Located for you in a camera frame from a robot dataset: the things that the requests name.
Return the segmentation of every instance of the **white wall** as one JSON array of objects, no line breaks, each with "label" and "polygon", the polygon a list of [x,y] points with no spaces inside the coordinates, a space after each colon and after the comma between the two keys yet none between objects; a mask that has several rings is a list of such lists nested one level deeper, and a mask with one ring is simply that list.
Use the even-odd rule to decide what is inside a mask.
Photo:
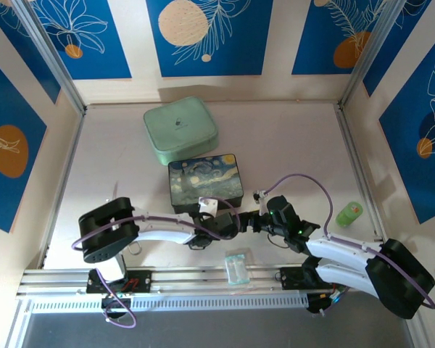
[{"label": "white wall", "polygon": [[291,75],[311,1],[274,0],[261,76],[162,78],[146,2],[109,0],[133,78],[75,84],[87,104],[171,102],[190,95],[207,101],[338,100],[349,75]]},{"label": "white wall", "polygon": [[13,299],[23,270],[36,266],[80,117],[63,92],[57,104],[52,103],[1,30],[0,69],[47,126],[12,232],[0,230],[0,347],[4,347],[15,310]]},{"label": "white wall", "polygon": [[[435,0],[402,47],[373,95],[364,86],[346,107],[388,237],[399,239],[435,277],[435,217],[419,224],[378,119],[435,44]],[[435,301],[435,287],[431,291]],[[435,310],[420,310],[435,347]]]}]

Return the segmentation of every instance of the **mint green case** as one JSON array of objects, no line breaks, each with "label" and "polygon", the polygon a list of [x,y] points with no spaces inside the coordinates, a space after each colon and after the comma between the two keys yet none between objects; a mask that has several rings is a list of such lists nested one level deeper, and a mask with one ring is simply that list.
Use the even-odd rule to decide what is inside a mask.
[{"label": "mint green case", "polygon": [[218,147],[218,127],[203,101],[195,96],[145,112],[144,122],[162,165]]}]

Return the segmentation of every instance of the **metal frame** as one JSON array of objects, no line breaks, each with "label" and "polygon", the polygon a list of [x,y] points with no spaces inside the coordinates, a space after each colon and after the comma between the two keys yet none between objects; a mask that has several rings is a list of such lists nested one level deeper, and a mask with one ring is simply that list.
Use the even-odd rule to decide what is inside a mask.
[{"label": "metal frame", "polygon": [[342,109],[352,97],[359,84],[362,83],[365,74],[369,71],[370,66],[377,57],[380,48],[384,44],[390,30],[393,28],[399,13],[406,4],[406,1],[407,0],[388,1],[385,5],[384,11],[381,13],[376,26],[373,29],[373,35],[366,43],[365,48],[352,71],[347,87],[340,98],[339,105]]},{"label": "metal frame", "polygon": [[[389,1],[386,5],[374,28],[374,35],[369,40],[356,68],[353,70],[339,104],[334,105],[337,121],[355,173],[357,185],[362,198],[366,202],[366,210],[369,213],[378,240],[386,238],[384,224],[378,207],[374,202],[372,191],[368,185],[367,176],[350,130],[348,117],[344,114],[343,108],[359,83],[363,80],[405,2],[406,0]],[[57,50],[33,12],[31,5],[26,0],[12,0],[12,4],[17,16],[23,22],[46,63],[70,97],[74,108],[84,113],[86,106],[83,104],[83,100],[77,92]],[[61,191],[55,202],[54,218],[51,219],[47,228],[48,231],[44,242],[45,251],[56,222],[55,217],[61,205],[82,126],[83,122],[79,125],[70,156],[68,157]],[[40,267],[44,263],[44,254],[41,255],[39,260]],[[234,287],[232,289],[229,288],[225,269],[222,267],[148,268],[153,271],[150,294],[128,294],[127,296],[133,300],[133,309],[135,311],[226,310],[236,308],[276,308],[278,306],[278,308],[306,307],[306,294],[318,291],[283,291],[281,283],[275,278],[279,268],[290,266],[299,265],[249,266],[248,270],[252,277],[252,282],[249,286],[237,289]],[[33,313],[99,312],[100,307],[97,304],[100,303],[102,296],[86,294],[88,271],[26,270],[17,291],[17,310],[7,346],[21,347],[30,316]],[[416,344],[422,344],[424,347],[424,344],[428,342],[428,338],[426,338],[425,326],[421,323],[421,317],[416,315],[416,319],[409,320],[408,325],[413,341]]]},{"label": "metal frame", "polygon": [[45,60],[45,63],[49,66],[51,72],[63,88],[63,91],[66,92],[72,106],[83,115],[86,111],[83,99],[76,89],[50,37],[46,33],[45,28],[32,9],[32,5],[30,5],[27,0],[11,0],[11,3],[18,19],[36,45],[43,60]]},{"label": "metal frame", "polygon": [[82,133],[83,124],[84,124],[84,117],[82,117],[80,119],[80,122],[78,124],[78,130],[72,139],[71,150],[70,150],[69,156],[67,157],[66,162],[65,162],[65,172],[64,172],[64,174],[59,182],[58,194],[57,194],[56,199],[53,202],[53,206],[51,207],[52,216],[51,216],[51,219],[49,220],[49,223],[47,224],[47,226],[45,228],[45,233],[43,235],[42,245],[41,245],[41,253],[39,255],[37,266],[36,266],[37,268],[42,268],[44,266],[44,263],[45,263],[46,253],[48,252],[48,249],[49,249],[49,244],[51,241],[51,237],[53,236],[55,224],[57,223],[56,216],[58,216],[59,208],[61,207],[61,203],[63,201],[63,195],[65,194],[67,179],[70,176],[70,169],[71,169],[71,166],[73,164],[75,150],[77,149],[78,144],[79,144],[79,139],[80,139],[80,134]]},{"label": "metal frame", "polygon": [[353,139],[353,135],[350,130],[348,117],[345,115],[344,110],[342,110],[339,105],[335,107],[335,113],[340,126],[341,134],[343,135],[345,147],[348,150],[349,160],[351,162],[351,166],[353,167],[353,172],[355,173],[357,187],[360,190],[362,199],[366,203],[366,210],[369,213],[372,226],[374,226],[374,233],[378,237],[378,240],[386,239],[384,222],[381,219],[377,204],[373,198],[372,190],[370,189],[368,179],[364,171],[364,166],[360,159],[359,152],[355,145],[355,140]]}]

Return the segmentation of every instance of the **white floor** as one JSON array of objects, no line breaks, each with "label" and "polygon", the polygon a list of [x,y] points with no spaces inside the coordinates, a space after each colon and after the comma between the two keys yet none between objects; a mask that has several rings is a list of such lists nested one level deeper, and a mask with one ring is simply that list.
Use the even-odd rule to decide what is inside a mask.
[{"label": "white floor", "polygon": [[[173,212],[170,205],[167,167],[158,163],[149,143],[143,115],[158,104],[89,108],[57,217],[46,269],[90,268],[82,254],[71,250],[79,238],[78,218],[116,196],[130,197],[133,205],[150,212]],[[239,165],[245,196],[240,211],[257,208],[252,192],[268,189],[289,173],[316,177],[330,191],[335,215],[350,201],[360,198],[347,150],[332,104],[295,102],[209,103],[220,130],[220,145],[208,155],[233,153]],[[304,178],[279,186],[301,217],[322,225],[328,214],[323,192]],[[373,240],[367,212],[349,228],[334,221],[332,232]],[[232,241],[214,241],[204,251],[164,241],[142,243],[143,252],[125,252],[128,266],[223,265],[226,252],[246,249],[249,263],[277,265],[302,262],[304,255],[279,249],[266,233],[241,233]],[[282,244],[282,238],[274,237]]]}]

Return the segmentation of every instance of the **wire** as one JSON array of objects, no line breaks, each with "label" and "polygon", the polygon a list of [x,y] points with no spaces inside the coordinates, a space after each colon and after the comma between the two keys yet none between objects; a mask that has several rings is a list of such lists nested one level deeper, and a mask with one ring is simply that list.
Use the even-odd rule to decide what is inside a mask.
[{"label": "wire", "polygon": [[[190,223],[189,221],[184,221],[184,220],[179,220],[176,219],[174,217],[160,217],[160,216],[145,216],[145,215],[139,215],[139,216],[131,216],[131,217],[125,217],[124,219],[120,219],[120,220],[116,220],[116,221],[112,221],[111,223],[108,223],[106,225],[103,225],[101,227],[98,227],[97,229],[93,230],[90,233],[87,233],[85,236],[80,237],[77,241],[75,241],[74,243],[71,244],[71,248],[73,248],[74,250],[78,251],[78,252],[82,252],[83,249],[78,247],[77,245],[79,245],[80,243],[83,243],[84,241],[96,236],[97,234],[100,234],[101,232],[105,232],[108,228],[111,228],[113,226],[116,225],[122,225],[123,223],[129,223],[130,221],[165,221],[165,222],[169,222],[169,223],[179,223],[181,225],[185,225],[188,227],[192,227],[195,228],[197,230],[201,230],[203,232],[208,233],[210,236],[216,238],[216,239],[232,239],[233,237],[227,238],[227,237],[222,237],[219,236],[217,233],[214,233],[210,230],[208,230],[207,228],[204,228],[200,225],[196,225],[194,223]],[[237,216],[237,226],[240,226],[240,220]]]},{"label": "wire", "polygon": [[[138,251],[137,252],[132,252],[132,249],[131,249],[131,245],[132,244],[137,244],[137,246],[138,246]],[[129,250],[129,253],[131,255],[137,256],[137,255],[140,255],[142,253],[142,246],[140,245],[140,243],[138,241],[133,241],[132,243],[130,243],[128,245],[128,250]]]},{"label": "wire", "polygon": [[[324,194],[327,197],[328,200],[328,205],[329,205],[329,212],[328,212],[328,217],[326,222],[324,223],[324,235],[326,236],[326,238],[330,241],[335,241],[339,244],[343,244],[345,246],[348,247],[353,247],[359,250],[364,250],[362,244],[358,244],[355,243],[353,241],[347,241],[335,236],[330,236],[328,234],[327,231],[327,225],[330,223],[332,215],[334,214],[334,203],[332,202],[332,197],[331,195],[327,192],[326,188],[316,179],[314,179],[312,176],[306,175],[306,174],[301,174],[301,173],[293,173],[293,174],[288,174],[285,175],[283,178],[281,178],[279,181],[277,181],[274,185],[272,185],[267,191],[265,191],[265,194],[269,194],[272,190],[274,190],[277,186],[279,186],[283,181],[285,181],[288,178],[293,178],[295,176],[301,176],[303,178],[306,179],[310,179],[311,181],[313,181],[314,183],[316,183],[320,189],[324,192]],[[399,274],[401,274],[403,277],[405,277],[405,279],[414,287],[414,289],[416,289],[419,294],[427,300],[428,303],[422,302],[422,305],[424,307],[430,308],[432,310],[435,309],[435,302],[433,301],[432,298],[430,298],[430,296],[425,292],[424,289],[422,289],[422,287],[414,280],[410,277],[410,275],[408,275],[400,266],[398,266],[397,263],[395,263],[393,260],[391,260],[389,257],[387,257],[386,255],[377,252],[374,249],[371,249],[369,246],[365,248],[366,252],[370,252],[371,254],[374,254],[375,256],[380,257],[383,261],[387,262],[389,265],[391,265],[396,271],[398,271]]]},{"label": "wire", "polygon": [[111,324],[113,324],[113,325],[115,325],[115,326],[118,326],[118,327],[120,327],[120,328],[135,328],[136,327],[136,325],[137,325],[137,318],[136,318],[136,316],[133,314],[133,312],[132,312],[132,310],[128,307],[128,306],[126,306],[125,304],[124,304],[124,302],[123,301],[121,301],[120,300],[120,298],[116,295],[116,293],[114,293],[113,292],[113,290],[111,290],[111,288],[108,286],[108,284],[107,284],[107,281],[105,281],[104,280],[104,278],[103,278],[103,276],[102,276],[102,273],[100,272],[100,270],[98,269],[98,268],[95,268],[95,270],[96,270],[96,273],[98,274],[98,276],[99,276],[99,278],[100,278],[100,281],[101,281],[101,283],[103,284],[103,286],[105,287],[105,289],[115,298],[115,300],[121,305],[121,307],[123,307],[125,310],[127,310],[128,311],[128,313],[130,314],[130,316],[132,317],[132,324],[130,324],[130,325],[125,325],[125,324],[121,324],[121,323],[116,323],[115,321],[113,321],[113,320],[111,320],[111,318],[108,316],[108,307],[109,306],[107,306],[107,308],[105,308],[104,310],[103,310],[103,316],[105,317],[105,319],[106,319],[106,321],[108,322],[108,323],[111,323]]},{"label": "wire", "polygon": [[139,282],[140,280],[138,280],[137,278],[129,279],[128,282],[121,288],[121,291],[125,291],[129,286],[132,286],[130,288],[130,291],[133,292],[136,290]]},{"label": "wire", "polygon": [[312,176],[309,176],[307,174],[301,174],[301,173],[293,173],[293,174],[285,175],[283,178],[281,178],[279,181],[277,181],[274,185],[272,185],[268,190],[266,190],[265,194],[269,194],[272,190],[274,190],[277,186],[279,186],[283,181],[285,181],[288,178],[293,178],[294,176],[301,176],[303,178],[310,179],[312,182],[314,182],[316,185],[318,185],[320,187],[320,189],[326,195],[327,200],[328,200],[328,205],[329,205],[330,209],[329,209],[329,212],[328,212],[328,217],[327,217],[326,223],[324,223],[324,235],[326,237],[328,237],[327,225],[328,225],[328,223],[331,222],[332,215],[334,214],[334,203],[332,202],[331,195],[327,192],[327,190],[323,186],[323,184],[320,183],[319,181],[317,181],[316,179],[314,179]]},{"label": "wire", "polygon": [[203,199],[215,199],[216,201],[219,201],[219,202],[227,205],[229,207],[229,209],[232,210],[233,214],[235,215],[235,219],[237,222],[237,231],[240,231],[241,223],[240,223],[239,212],[237,212],[237,209],[235,209],[235,207],[232,204],[227,202],[225,199],[220,198],[220,197],[216,197],[216,196],[201,197],[201,200],[203,200]]},{"label": "wire", "polygon": [[278,247],[278,248],[281,248],[281,249],[288,249],[290,246],[281,246],[281,245],[278,245],[278,244],[276,244],[276,243],[274,243],[273,241],[271,241],[270,240],[270,238],[269,238],[269,234],[267,234],[266,236],[268,236],[268,241],[272,244],[272,245],[275,245],[276,247]]}]

